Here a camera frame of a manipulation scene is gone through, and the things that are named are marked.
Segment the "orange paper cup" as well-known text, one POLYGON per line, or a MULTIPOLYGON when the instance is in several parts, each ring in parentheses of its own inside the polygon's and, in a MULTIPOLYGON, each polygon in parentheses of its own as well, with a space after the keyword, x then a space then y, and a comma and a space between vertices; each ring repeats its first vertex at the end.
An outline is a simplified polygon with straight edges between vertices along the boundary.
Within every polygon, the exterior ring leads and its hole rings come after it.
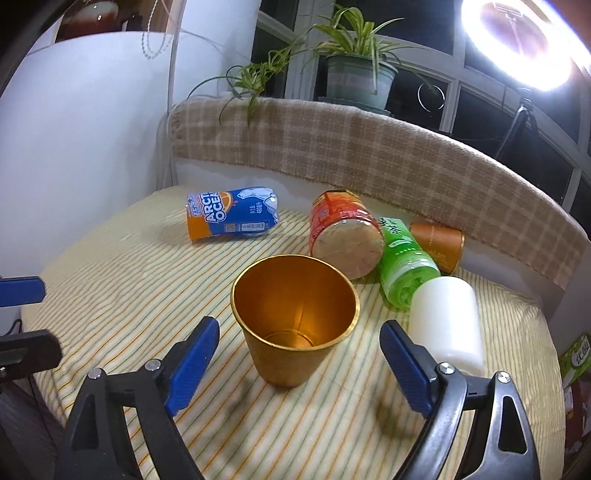
POLYGON ((443 274, 451 275, 460 265, 465 235, 461 230, 429 223, 413 222, 410 232, 433 258, 443 274))
POLYGON ((257 373, 283 389, 307 382, 353 332, 360 299, 341 271, 314 257, 261 259, 238 275, 230 305, 257 373))

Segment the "red instant noodle cup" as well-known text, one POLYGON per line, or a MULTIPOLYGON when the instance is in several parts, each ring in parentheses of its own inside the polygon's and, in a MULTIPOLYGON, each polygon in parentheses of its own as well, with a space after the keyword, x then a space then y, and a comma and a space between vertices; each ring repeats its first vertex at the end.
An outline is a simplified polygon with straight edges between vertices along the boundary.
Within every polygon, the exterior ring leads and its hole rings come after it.
POLYGON ((354 280, 376 268, 385 239, 358 196, 348 190, 328 190, 312 202, 308 244, 312 257, 354 280))

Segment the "green paper box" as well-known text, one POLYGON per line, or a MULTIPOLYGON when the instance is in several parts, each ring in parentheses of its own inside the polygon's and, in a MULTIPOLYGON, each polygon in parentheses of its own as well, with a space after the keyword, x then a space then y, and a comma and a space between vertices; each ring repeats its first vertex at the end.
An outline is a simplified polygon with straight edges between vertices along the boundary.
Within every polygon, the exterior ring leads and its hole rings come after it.
POLYGON ((583 333, 559 358, 565 403, 567 458, 590 437, 590 335, 583 333))

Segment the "green bottle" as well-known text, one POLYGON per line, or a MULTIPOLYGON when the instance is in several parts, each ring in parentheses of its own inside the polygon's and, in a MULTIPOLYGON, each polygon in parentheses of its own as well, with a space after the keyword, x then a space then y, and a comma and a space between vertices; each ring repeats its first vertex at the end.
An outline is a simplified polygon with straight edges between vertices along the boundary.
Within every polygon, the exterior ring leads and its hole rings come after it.
POLYGON ((381 217, 378 222, 385 240, 379 263, 383 292, 394 307, 409 310, 415 292, 441 272, 401 219, 381 217))

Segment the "white curved cabinet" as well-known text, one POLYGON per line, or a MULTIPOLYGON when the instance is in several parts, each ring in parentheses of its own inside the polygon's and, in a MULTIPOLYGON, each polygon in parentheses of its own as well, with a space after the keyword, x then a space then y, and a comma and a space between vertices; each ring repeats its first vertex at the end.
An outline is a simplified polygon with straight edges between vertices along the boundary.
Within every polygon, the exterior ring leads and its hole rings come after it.
POLYGON ((256 1, 187 1, 177 36, 109 33, 27 55, 1 98, 1 273, 36 276, 163 183, 164 120, 249 62, 256 1))

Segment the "blue Arctic Ocean can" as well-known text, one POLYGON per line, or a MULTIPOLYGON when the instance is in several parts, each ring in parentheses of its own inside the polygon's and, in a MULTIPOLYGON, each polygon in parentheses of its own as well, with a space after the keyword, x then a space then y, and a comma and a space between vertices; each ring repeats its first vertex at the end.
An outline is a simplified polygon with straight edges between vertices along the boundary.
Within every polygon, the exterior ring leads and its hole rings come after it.
POLYGON ((223 235, 260 235, 276 227, 279 221, 279 201, 269 187, 187 195, 186 225, 192 242, 223 235))

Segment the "plaid beige sill cloth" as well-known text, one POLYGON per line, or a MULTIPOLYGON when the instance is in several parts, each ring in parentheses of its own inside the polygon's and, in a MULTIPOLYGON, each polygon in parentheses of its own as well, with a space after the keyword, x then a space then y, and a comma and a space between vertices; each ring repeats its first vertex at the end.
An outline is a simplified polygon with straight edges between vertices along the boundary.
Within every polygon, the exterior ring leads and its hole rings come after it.
POLYGON ((566 288, 589 246, 553 199, 461 142, 355 107, 192 100, 169 115, 175 157, 342 187, 463 231, 566 288))

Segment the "red white ceramic vase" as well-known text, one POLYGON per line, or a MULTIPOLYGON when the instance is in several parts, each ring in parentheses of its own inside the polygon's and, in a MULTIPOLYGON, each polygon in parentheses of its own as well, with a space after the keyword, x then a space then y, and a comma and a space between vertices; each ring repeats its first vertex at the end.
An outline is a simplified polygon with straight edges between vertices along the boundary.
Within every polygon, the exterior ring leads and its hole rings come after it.
POLYGON ((115 1, 76 1, 61 21, 56 41, 119 30, 119 7, 115 1))

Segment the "dark small bottles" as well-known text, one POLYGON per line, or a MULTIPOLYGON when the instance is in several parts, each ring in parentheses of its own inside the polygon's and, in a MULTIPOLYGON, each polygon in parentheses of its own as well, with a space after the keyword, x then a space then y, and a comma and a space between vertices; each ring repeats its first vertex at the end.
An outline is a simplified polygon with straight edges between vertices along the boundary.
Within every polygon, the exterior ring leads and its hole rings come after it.
POLYGON ((130 32, 130 31, 141 31, 142 30, 142 23, 143 23, 143 16, 134 11, 129 14, 122 22, 121 22, 121 31, 122 32, 130 32))

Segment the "green potted spider plant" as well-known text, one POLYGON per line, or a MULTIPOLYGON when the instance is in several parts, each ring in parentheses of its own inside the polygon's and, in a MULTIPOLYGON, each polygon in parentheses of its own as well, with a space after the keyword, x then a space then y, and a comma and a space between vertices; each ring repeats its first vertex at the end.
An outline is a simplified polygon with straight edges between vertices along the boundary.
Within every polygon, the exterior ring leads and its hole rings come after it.
POLYGON ((392 37, 384 37, 382 31, 402 20, 394 17, 376 23, 366 19, 359 7, 337 4, 331 15, 322 15, 320 21, 311 24, 287 46, 270 50, 263 61, 232 65, 225 73, 197 83, 188 95, 223 80, 229 93, 221 109, 225 110, 232 101, 244 101, 246 118, 250 120, 267 84, 286 72, 295 57, 308 54, 311 59, 322 57, 327 62, 326 102, 378 112, 388 103, 399 69, 407 66, 399 52, 408 47, 392 37))

